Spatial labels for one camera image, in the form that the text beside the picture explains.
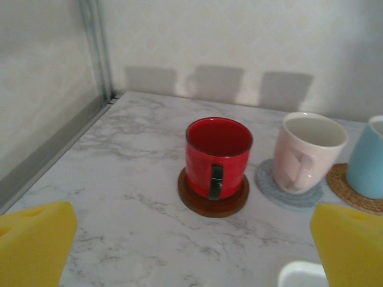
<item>mug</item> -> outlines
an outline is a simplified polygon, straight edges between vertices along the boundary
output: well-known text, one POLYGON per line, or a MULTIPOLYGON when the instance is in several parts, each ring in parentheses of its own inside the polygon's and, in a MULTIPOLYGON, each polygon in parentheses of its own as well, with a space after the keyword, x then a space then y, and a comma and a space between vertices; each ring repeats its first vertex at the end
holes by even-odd
POLYGON ((330 170, 347 142, 346 130, 329 118, 309 112, 288 114, 274 150, 275 183, 292 194, 308 191, 330 170))
POLYGON ((239 190, 253 144, 250 131, 228 118, 203 118, 186 130, 186 182, 209 200, 239 190))
POLYGON ((383 115, 372 117, 352 151, 346 180, 357 193, 383 199, 383 115))

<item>white marble surface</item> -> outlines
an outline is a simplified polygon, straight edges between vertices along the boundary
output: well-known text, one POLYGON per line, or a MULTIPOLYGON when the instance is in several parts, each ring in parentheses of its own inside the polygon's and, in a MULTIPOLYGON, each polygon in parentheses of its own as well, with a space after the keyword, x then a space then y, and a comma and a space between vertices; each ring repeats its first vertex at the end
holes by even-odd
MULTIPOLYGON (((64 287, 276 286, 291 260, 319 262, 312 211, 267 200, 254 183, 272 157, 285 113, 246 106, 128 92, 9 210, 70 201, 77 235, 61 279, 64 287), (225 219, 201 217, 177 195, 185 166, 184 131, 194 120, 221 116, 254 136, 245 207, 225 219)), ((363 124, 339 121, 350 143, 363 124)), ((341 203, 326 185, 326 202, 341 203)))

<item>coaster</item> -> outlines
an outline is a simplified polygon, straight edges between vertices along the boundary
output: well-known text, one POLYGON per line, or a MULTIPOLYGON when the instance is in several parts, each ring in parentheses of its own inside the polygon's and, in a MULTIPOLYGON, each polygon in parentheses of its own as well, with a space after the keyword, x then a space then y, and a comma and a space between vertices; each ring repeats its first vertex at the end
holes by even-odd
POLYGON ((178 177, 178 194, 183 203, 192 211, 205 217, 224 218, 240 211, 249 195, 249 182, 244 176, 241 188, 231 197, 221 200, 208 200, 196 194, 186 183, 186 169, 178 177))
POLYGON ((346 181, 346 163, 335 164, 327 174, 327 183, 331 190, 345 203, 352 207, 383 215, 383 199, 369 199, 354 191, 346 181))
POLYGON ((260 192, 271 202, 294 211, 312 209, 323 196, 320 183, 301 194, 291 194, 280 189, 273 179, 273 160, 271 158, 258 165, 256 184, 260 192))

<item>mug handle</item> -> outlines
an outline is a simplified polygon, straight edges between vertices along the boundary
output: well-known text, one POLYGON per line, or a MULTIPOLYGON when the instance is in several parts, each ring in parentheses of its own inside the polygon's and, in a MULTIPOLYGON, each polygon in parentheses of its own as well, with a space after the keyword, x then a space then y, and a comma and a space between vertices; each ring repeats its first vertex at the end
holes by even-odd
POLYGON ((213 164, 211 166, 211 180, 209 200, 219 200, 223 183, 223 166, 213 164))
POLYGON ((308 154, 304 154, 294 148, 290 150, 290 161, 298 162, 299 171, 296 178, 288 185, 287 188, 299 191, 305 187, 307 181, 311 178, 314 158, 308 154))

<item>light pink cup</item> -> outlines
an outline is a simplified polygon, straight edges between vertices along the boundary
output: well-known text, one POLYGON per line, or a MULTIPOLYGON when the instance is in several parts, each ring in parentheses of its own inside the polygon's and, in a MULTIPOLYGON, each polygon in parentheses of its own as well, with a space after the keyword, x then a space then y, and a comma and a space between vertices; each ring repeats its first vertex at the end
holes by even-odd
POLYGON ((346 130, 329 118, 307 112, 288 114, 274 150, 275 183, 292 194, 308 191, 330 170, 347 142, 346 130))

